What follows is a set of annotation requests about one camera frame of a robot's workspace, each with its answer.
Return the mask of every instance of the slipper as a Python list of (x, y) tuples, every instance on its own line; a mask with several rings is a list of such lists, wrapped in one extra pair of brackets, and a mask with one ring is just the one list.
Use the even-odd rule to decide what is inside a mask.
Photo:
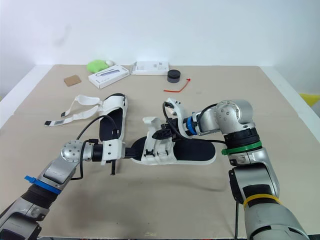
[(137, 153), (132, 161), (144, 165), (208, 165), (216, 160), (216, 148), (208, 141), (179, 140), (172, 142), (171, 137), (153, 138), (161, 129), (158, 117), (145, 117), (148, 126), (147, 136), (133, 143), (131, 148)]

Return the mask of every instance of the white box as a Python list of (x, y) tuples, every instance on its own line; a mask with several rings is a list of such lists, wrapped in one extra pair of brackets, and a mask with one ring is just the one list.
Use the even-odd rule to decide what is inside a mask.
[(106, 68), (102, 71), (94, 73), (89, 76), (89, 81), (93, 83), (98, 89), (103, 89), (104, 87), (119, 81), (130, 75), (128, 69), (121, 65), (114, 65)]
[(167, 61), (137, 61), (133, 64), (132, 75), (167, 75)]

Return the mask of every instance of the table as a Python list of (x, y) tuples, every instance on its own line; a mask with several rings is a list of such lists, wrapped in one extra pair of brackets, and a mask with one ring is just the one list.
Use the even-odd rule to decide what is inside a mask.
[[(4, 124), (0, 131), (0, 210), (3, 211), (30, 184), (25, 175), (37, 176), (75, 139), (89, 120), (45, 127), (58, 120), (76, 95), (106, 98), (123, 93), (128, 98), (124, 141), (128, 146), (147, 133), (142, 117), (162, 114), (168, 97), (181, 101), (191, 113), (225, 99), (246, 99), (253, 120), (268, 150), (280, 182), (280, 200), (308, 234), (319, 233), (319, 142), (297, 113), (256, 66), (173, 66), (181, 71), (179, 83), (165, 76), (128, 76), (106, 88), (88, 81), (84, 65), (55, 65)], [(64, 78), (78, 75), (82, 82), (67, 87)], [(178, 90), (191, 82), (181, 93)], [(98, 138), (98, 124), (83, 139)], [(220, 133), (204, 138), (223, 140)], [(230, 238), (234, 234), (235, 202), (229, 186), (228, 158), (214, 144), (216, 161), (207, 166), (144, 166), (130, 159), (110, 164), (84, 163), (84, 179), (72, 181), (53, 203), (41, 223), (41, 236), (121, 239)], [(239, 236), (245, 237), (240, 207)]]

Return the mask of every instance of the black cable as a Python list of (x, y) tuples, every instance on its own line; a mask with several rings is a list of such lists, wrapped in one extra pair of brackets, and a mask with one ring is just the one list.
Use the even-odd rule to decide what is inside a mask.
[(235, 226), (234, 226), (234, 240), (238, 240), (238, 219), (239, 219), (239, 203), (235, 202)]
[(101, 118), (107, 118), (111, 121), (113, 127), (115, 130), (118, 130), (117, 129), (117, 125), (115, 123), (115, 121), (113, 120), (112, 117), (108, 116), (108, 115), (101, 115), (101, 116), (98, 116), (96, 117), (95, 119), (93, 119), (91, 122), (89, 122), (89, 124), (87, 126), (85, 126), (85, 128), (80, 132), (79, 136), (76, 138), (77, 140), (80, 139), (80, 137), (82, 136), (82, 134), (84, 134), (84, 132), (87, 130), (88, 127), (90, 127), (91, 124), (93, 124), (95, 121), (97, 121), (98, 119), (101, 119)]
[(174, 131), (174, 133), (181, 139), (186, 140), (186, 141), (202, 141), (202, 142), (211, 142), (211, 143), (220, 143), (220, 144), (226, 144), (225, 141), (221, 141), (221, 140), (207, 140), (207, 139), (198, 139), (198, 138), (187, 138), (185, 136), (182, 136), (180, 134), (180, 132), (176, 129), (176, 127), (174, 126), (174, 124), (171, 122), (171, 120), (169, 119), (167, 112), (166, 112), (166, 102), (164, 102), (162, 104), (162, 111), (165, 117), (165, 120), (167, 121), (167, 123), (169, 124), (170, 128)]
[(81, 153), (80, 153), (80, 177), (73, 177), (70, 180), (80, 180), (84, 178), (84, 167), (83, 167), (83, 158), (84, 158), (84, 151), (86, 147), (86, 143), (89, 142), (89, 140), (85, 140), (82, 144)]
[(215, 104), (211, 104), (211, 105), (207, 106), (206, 108), (204, 108), (204, 109), (200, 112), (200, 114), (198, 115), (198, 118), (197, 118), (197, 120), (196, 120), (196, 123), (198, 124), (198, 123), (200, 122), (200, 119), (202, 118), (202, 115), (205, 113), (205, 111), (207, 111), (207, 110), (210, 109), (210, 108), (215, 107), (216, 105), (217, 105), (217, 104), (215, 103)]

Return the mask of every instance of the blue ring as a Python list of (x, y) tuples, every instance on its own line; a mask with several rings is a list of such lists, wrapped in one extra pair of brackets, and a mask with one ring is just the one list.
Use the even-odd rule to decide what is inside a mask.
[(49, 184), (46, 184), (43, 181), (39, 181), (35, 177), (31, 177), (31, 176), (27, 175), (27, 176), (24, 177), (24, 179), (29, 181), (29, 183), (31, 183), (31, 184), (38, 185), (39, 187), (44, 188), (44, 189), (46, 189), (46, 190), (48, 190), (50, 192), (53, 192), (55, 194), (59, 195), (61, 193), (61, 190), (59, 190), (59, 189), (57, 189), (57, 188), (55, 188), (53, 186), (50, 186)]
[(190, 133), (192, 133), (192, 135), (197, 135), (196, 131), (195, 131), (194, 128), (192, 127), (191, 118), (192, 118), (192, 116), (188, 117), (188, 120), (186, 121), (186, 127), (188, 128), (188, 130), (190, 131)]

